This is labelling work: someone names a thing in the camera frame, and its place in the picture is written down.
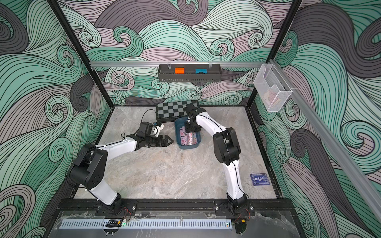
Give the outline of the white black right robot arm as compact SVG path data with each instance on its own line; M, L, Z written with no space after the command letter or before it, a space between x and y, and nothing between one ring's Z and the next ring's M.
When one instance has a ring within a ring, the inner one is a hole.
M223 165L227 181L227 204L231 214L240 214L249 205L249 196L244 192L240 172L240 144L236 131L227 128L213 119L204 108L192 104L185 106L186 132L199 132L204 129L213 137L214 155Z

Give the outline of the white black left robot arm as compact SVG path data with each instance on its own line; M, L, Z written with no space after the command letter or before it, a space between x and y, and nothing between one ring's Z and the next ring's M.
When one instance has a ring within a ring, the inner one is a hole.
M130 134L120 141L103 145L84 145L67 171L67 177L83 185L105 210L113 215L122 211L122 197L105 181L107 162L123 154L135 152L141 148L167 147L174 143L165 135Z

